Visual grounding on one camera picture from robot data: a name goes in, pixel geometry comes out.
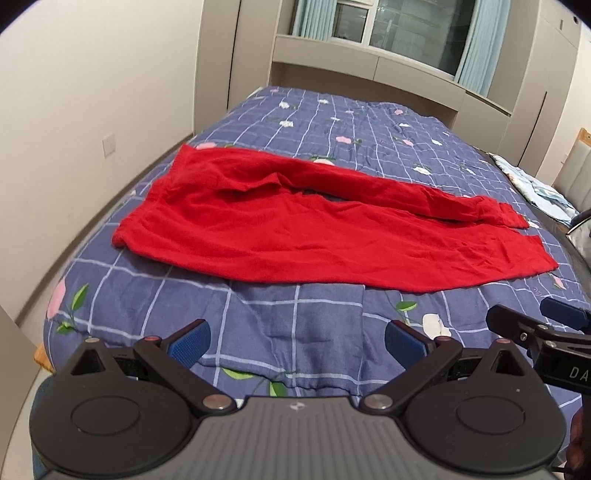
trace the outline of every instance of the hand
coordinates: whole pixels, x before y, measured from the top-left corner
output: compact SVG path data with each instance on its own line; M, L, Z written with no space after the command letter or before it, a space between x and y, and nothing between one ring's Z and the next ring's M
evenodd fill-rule
M574 471L585 463L585 455L581 444L583 443L583 407L574 414L570 423L570 443L566 449L566 467ZM572 475L565 475L564 480L572 480Z

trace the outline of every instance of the white wall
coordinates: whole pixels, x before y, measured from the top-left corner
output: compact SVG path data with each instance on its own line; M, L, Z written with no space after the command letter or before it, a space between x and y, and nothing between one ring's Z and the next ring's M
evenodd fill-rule
M0 304L13 319L85 224L193 131L202 7L42 0L0 35Z
M536 177L552 184L558 176L581 127L591 131L591 30L581 27L573 80L552 143Z

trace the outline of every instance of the light blue curtain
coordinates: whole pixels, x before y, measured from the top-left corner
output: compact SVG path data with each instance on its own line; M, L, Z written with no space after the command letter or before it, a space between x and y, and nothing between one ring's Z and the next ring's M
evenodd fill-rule
M292 35L328 40L335 21L336 0L299 0Z
M466 47L454 80L483 96L488 94L495 74L510 7L511 0L476 0Z

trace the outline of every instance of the cabinet door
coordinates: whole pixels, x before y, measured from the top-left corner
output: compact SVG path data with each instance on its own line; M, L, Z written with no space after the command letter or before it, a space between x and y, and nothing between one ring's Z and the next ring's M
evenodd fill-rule
M554 45L549 57L548 95L519 163L520 168L534 177L542 165L562 115L573 78L577 49L566 37L554 30Z
M232 52L240 0L204 0L197 47L193 131L198 134L228 111Z
M538 19L534 46L523 84L499 148L499 155L513 165L521 161L545 103L551 69L548 54L553 50L555 34L556 30L545 19Z
M466 92L452 132L473 147L497 153L508 122L505 113Z
M228 109L269 84L281 0L241 0L232 57Z
M35 346L0 307L0 471L29 389L39 372Z

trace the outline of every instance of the red cloth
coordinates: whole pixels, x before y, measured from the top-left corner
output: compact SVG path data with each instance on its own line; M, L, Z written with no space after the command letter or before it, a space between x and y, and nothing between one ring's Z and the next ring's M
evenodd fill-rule
M185 145L113 244L234 280L426 293L557 268L537 235L513 230L527 227L510 205L489 197L254 150Z

